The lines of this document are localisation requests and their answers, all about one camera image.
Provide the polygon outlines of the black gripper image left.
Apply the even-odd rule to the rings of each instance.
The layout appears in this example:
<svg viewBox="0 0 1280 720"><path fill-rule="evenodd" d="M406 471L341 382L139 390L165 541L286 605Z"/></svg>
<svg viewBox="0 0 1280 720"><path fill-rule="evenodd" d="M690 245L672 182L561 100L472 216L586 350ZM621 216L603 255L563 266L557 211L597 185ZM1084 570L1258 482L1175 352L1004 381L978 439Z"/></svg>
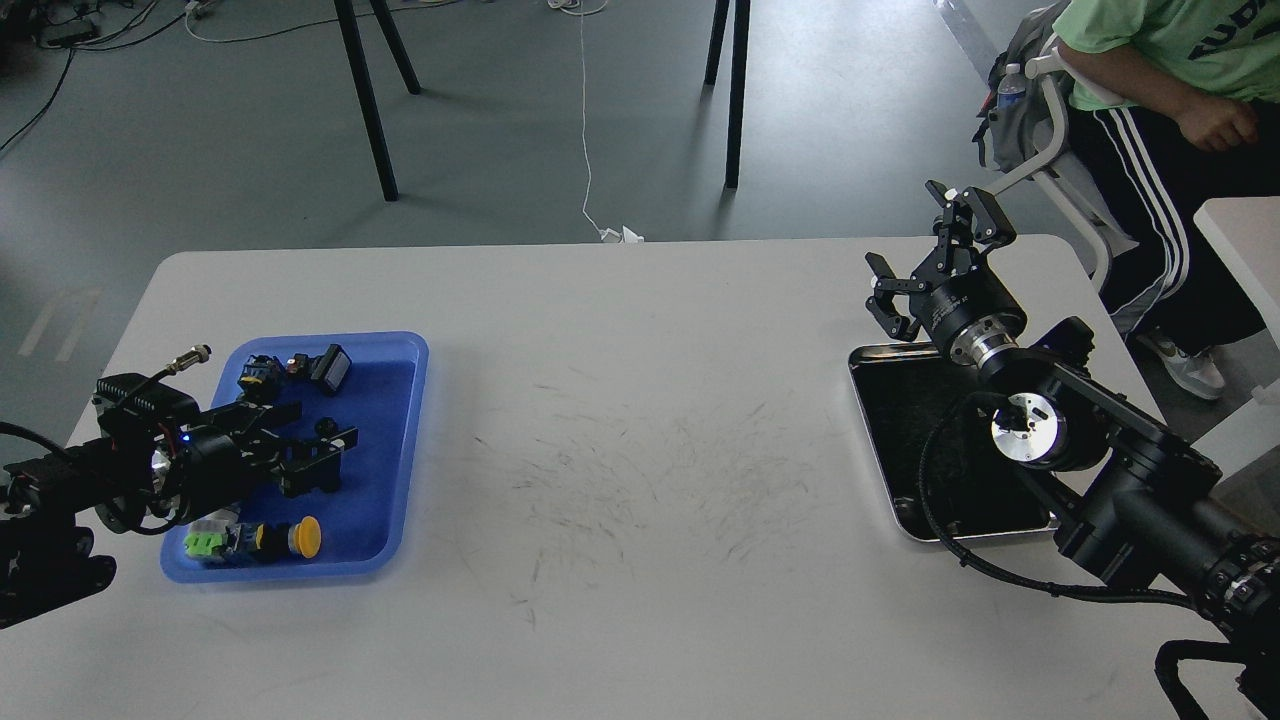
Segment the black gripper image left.
<svg viewBox="0 0 1280 720"><path fill-rule="evenodd" d="M248 498L266 482L287 498L342 487L342 455L358 445L358 429L291 439L270 432L302 418L301 402L233 402L211 407L180 433L170 478L183 511L215 511Z"/></svg>

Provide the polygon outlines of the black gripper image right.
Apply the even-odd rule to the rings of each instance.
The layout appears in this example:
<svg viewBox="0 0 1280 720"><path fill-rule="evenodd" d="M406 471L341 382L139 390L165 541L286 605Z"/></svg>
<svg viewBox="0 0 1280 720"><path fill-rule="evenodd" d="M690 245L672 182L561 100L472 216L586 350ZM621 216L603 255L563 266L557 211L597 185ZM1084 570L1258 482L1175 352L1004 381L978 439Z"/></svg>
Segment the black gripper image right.
<svg viewBox="0 0 1280 720"><path fill-rule="evenodd" d="M938 351L957 365L979 366L998 348L1011 347L1027 328L1027 314L989 269L988 256L1018 237L997 199L978 187L948 188L925 182L942 213L934 219L936 245L910 274L893 277L876 252L865 260L876 281L867 309L891 340L911 342L920 324ZM934 286L925 292L925 286ZM918 319L899 313L893 299L918 297Z"/></svg>

